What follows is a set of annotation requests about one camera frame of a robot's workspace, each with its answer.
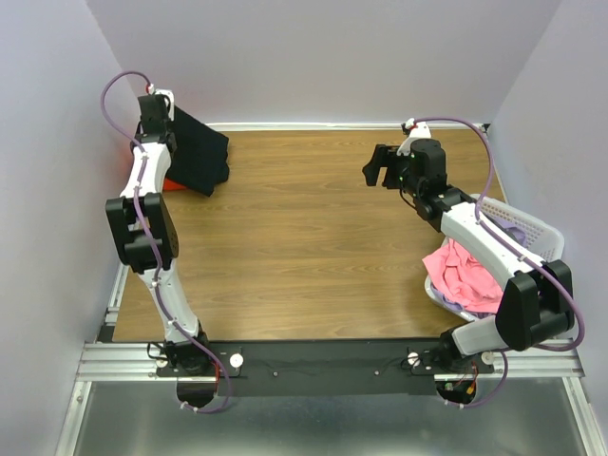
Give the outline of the black t-shirt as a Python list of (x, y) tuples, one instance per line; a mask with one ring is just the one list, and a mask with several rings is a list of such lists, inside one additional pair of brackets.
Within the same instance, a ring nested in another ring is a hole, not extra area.
[(229, 179), (229, 138), (177, 106), (173, 131), (177, 150), (165, 178), (211, 197), (216, 187)]

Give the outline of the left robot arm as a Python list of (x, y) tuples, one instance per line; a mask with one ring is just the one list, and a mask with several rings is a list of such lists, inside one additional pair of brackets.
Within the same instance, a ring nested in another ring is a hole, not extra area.
[(176, 108), (169, 90), (149, 88), (138, 98), (141, 117), (131, 150), (134, 161), (121, 194), (105, 204), (119, 260), (150, 293), (163, 325), (167, 366), (191, 375), (212, 366), (207, 337), (181, 286), (179, 239), (162, 196), (177, 140)]

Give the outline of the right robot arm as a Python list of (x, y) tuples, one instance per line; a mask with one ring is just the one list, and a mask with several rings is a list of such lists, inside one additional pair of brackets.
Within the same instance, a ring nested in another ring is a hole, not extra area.
[(482, 352), (522, 352), (574, 327), (569, 267), (518, 245), (481, 213), (480, 198), (448, 184), (446, 153), (438, 141), (415, 140), (408, 153), (378, 144), (362, 173), (368, 186), (410, 195), (419, 217), (462, 245), (503, 291), (494, 315), (443, 332), (424, 361), (456, 372)]

